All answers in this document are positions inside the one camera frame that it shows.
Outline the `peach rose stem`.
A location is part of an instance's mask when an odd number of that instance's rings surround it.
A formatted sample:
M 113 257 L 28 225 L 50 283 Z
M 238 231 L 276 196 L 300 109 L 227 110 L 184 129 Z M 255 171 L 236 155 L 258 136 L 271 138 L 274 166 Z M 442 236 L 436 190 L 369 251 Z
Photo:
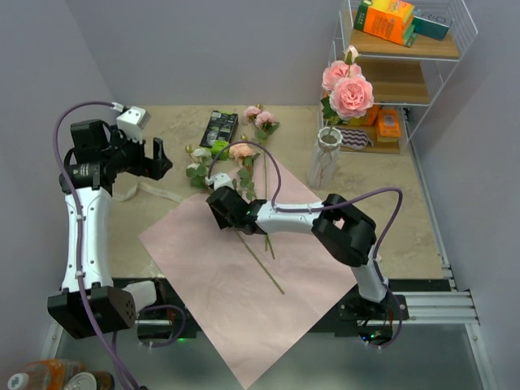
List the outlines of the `peach rose stem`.
M 232 187 L 248 201 L 264 199 L 268 195 L 267 154 L 255 151 L 249 144 L 237 144 L 230 148 L 228 157 L 236 161 L 239 170 L 237 178 L 232 180 Z M 254 182 L 256 161 L 262 158 L 263 195 L 256 189 Z

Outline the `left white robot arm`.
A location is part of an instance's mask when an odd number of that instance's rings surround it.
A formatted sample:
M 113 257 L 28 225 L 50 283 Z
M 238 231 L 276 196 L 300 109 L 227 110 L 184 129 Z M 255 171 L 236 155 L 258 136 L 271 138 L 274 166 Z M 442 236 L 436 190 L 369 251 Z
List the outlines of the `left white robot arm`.
M 153 156 L 146 157 L 146 121 L 132 109 L 114 125 L 91 119 L 70 127 L 73 146 L 59 177 L 69 218 L 67 269 L 47 309 L 75 339 L 126 330 L 140 311 L 159 319 L 168 309 L 167 297 L 150 280 L 115 287 L 108 260 L 107 225 L 117 175 L 160 180 L 172 167 L 158 138 Z

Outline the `pink wrapping paper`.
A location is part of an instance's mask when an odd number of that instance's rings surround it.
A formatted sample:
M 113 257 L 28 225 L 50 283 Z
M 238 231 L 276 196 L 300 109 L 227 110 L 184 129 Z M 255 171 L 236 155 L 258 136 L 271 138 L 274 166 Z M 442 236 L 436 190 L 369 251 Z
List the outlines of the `pink wrapping paper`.
M 181 197 L 141 243 L 240 385 L 251 388 L 354 286 L 353 272 L 311 235 L 222 230 L 181 167 L 159 183 Z

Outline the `white rose stem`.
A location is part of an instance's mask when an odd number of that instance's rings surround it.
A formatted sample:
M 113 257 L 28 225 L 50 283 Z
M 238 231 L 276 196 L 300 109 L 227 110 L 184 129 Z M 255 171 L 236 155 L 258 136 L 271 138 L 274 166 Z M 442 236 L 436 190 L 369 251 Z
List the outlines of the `white rose stem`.
M 231 159 L 228 157 L 230 148 L 224 150 L 223 153 L 219 156 L 219 158 Z M 186 153 L 189 155 L 189 157 L 192 160 L 192 162 L 186 168 L 186 176 L 190 179 L 190 185 L 194 188 L 201 189 L 202 191 L 211 193 L 209 188 L 205 184 L 205 178 L 208 175 L 208 172 L 210 170 L 210 165 L 212 163 L 216 162 L 216 160 L 215 160 L 216 156 L 213 157 L 211 155 L 211 152 L 208 149 L 205 149 L 205 148 L 193 149 L 191 145 L 186 146 Z M 232 180 L 236 179 L 236 178 L 237 178 L 237 175 L 235 174 L 232 177 Z M 234 232 L 236 233 L 236 235 L 238 236 L 238 238 L 240 239 L 242 244 L 245 246 L 245 248 L 249 251 L 249 253 L 256 260 L 258 265 L 263 269 L 263 271 L 269 277 L 271 282 L 275 285 L 275 287 L 279 290 L 279 292 L 281 294 L 284 294 L 284 290 L 281 288 L 281 286 L 278 284 L 278 282 L 275 280 L 275 278 L 272 276 L 272 274 L 266 269 L 266 267 L 263 265 L 262 261 L 257 256 L 257 254 L 246 243 L 245 238 L 243 237 L 243 234 L 240 234 L 239 231 L 235 230 L 234 228 L 232 228 L 232 229 L 234 230 Z

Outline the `large pink rose stem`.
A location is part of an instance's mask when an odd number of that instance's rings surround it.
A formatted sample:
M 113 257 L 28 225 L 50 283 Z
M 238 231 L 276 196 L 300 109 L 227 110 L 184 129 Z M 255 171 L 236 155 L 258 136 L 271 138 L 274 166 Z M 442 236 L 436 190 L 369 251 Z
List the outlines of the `large pink rose stem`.
M 373 85 L 357 64 L 360 57 L 358 50 L 349 45 L 344 58 L 323 71 L 322 88 L 327 96 L 320 102 L 323 118 L 329 123 L 324 142 L 333 142 L 332 130 L 339 122 L 361 118 L 374 105 Z

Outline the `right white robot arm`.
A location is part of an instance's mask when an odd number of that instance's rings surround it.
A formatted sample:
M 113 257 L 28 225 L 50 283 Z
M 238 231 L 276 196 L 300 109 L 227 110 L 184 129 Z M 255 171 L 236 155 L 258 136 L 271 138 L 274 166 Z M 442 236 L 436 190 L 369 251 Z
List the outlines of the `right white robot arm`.
M 399 302 L 389 291 L 376 255 L 375 222 L 343 197 L 331 194 L 326 201 L 307 205 L 272 205 L 267 200 L 247 202 L 229 187 L 215 190 L 207 204 L 220 228 L 246 235 L 278 232 L 314 236 L 338 262 L 351 268 L 358 298 L 350 304 L 364 319 L 399 316 Z

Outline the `small pink rose stem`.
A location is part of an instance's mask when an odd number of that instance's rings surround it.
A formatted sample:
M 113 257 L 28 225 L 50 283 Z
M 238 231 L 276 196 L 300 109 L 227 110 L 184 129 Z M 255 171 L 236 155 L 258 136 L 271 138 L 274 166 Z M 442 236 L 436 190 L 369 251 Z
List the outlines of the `small pink rose stem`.
M 280 122 L 275 120 L 275 116 L 268 110 L 264 109 L 262 104 L 256 106 L 248 106 L 243 112 L 246 124 L 252 124 L 255 127 L 255 140 L 265 149 L 269 137 L 278 129 Z M 264 197 L 268 195 L 269 174 L 267 168 L 267 153 L 262 151 L 263 179 L 264 179 Z M 269 250 L 271 257 L 275 259 L 275 253 L 269 236 L 265 238 L 265 250 Z

